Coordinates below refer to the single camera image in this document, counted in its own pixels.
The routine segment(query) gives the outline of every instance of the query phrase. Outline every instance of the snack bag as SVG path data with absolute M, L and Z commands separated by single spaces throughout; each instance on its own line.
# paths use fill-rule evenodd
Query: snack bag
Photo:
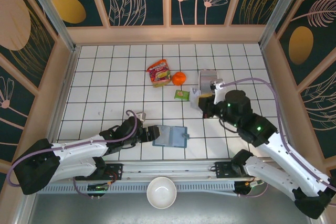
M 162 87 L 171 81 L 170 70 L 166 60 L 159 60 L 151 65 L 147 72 L 149 72 L 149 77 L 155 88 Z

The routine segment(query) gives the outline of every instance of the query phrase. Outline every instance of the small box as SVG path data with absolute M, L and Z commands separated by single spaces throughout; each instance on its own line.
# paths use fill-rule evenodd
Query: small box
M 181 99 L 189 101 L 189 92 L 183 90 L 177 90 L 175 92 L 175 99 Z

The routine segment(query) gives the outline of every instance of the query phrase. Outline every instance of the gold circle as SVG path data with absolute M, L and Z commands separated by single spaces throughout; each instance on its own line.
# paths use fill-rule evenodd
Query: gold circle
M 1 104 L 1 108 L 3 108 L 3 109 L 8 108 L 10 103 L 11 103 L 10 100 L 3 101 L 2 104 Z
M 299 26 L 294 30 L 289 40 L 289 58 L 300 65 L 307 60 L 313 49 L 314 36 L 311 30 L 305 26 Z
M 30 37 L 29 9 L 23 0 L 0 0 L 0 45 L 21 50 Z
M 83 5 L 78 0 L 51 0 L 61 19 L 77 24 L 86 18 Z

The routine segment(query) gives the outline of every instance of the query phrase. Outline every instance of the white grid tiles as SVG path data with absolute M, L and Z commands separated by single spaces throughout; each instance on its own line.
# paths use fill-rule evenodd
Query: white grid tiles
M 153 88 L 146 69 L 166 59 L 172 74 L 182 71 L 186 82 Z M 78 59 L 70 95 L 60 126 L 60 142 L 98 134 L 127 118 L 125 111 L 144 111 L 144 126 L 185 126 L 191 139 L 187 148 L 137 144 L 105 157 L 107 160 L 202 159 L 233 157 L 242 148 L 255 155 L 266 154 L 244 142 L 236 133 L 223 129 L 218 119 L 202 119 L 189 101 L 174 99 L 175 91 L 198 85 L 200 69 L 215 69 L 224 82 L 257 77 L 269 82 L 257 44 L 181 44 L 84 46 Z M 278 126 L 275 102 L 268 88 L 252 81 L 227 87 L 244 90 L 253 110 Z

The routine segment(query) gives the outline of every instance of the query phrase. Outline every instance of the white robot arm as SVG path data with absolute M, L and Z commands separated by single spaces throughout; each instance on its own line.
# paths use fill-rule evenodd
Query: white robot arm
M 47 139 L 38 140 L 14 161 L 7 173 L 7 182 L 11 186 L 20 186 L 23 193 L 29 195 L 64 178 L 107 180 L 107 177 L 110 180 L 106 176 L 110 166 L 105 164 L 102 156 L 134 147 L 137 143 L 153 141 L 160 136 L 157 126 L 142 127 L 143 115 L 139 119 L 132 114 L 120 126 L 116 125 L 85 140 L 62 144 L 50 144 Z M 11 182 L 12 171 L 19 184 Z
M 235 169 L 258 177 L 276 187 L 310 218 L 317 219 L 336 194 L 336 178 L 329 178 L 295 151 L 266 118 L 253 113 L 244 91 L 220 92 L 215 83 L 215 95 L 199 99 L 203 118 L 219 117 L 237 129 L 239 136 L 255 148 L 267 153 L 281 171 L 260 161 L 251 152 L 241 150 L 232 159 Z

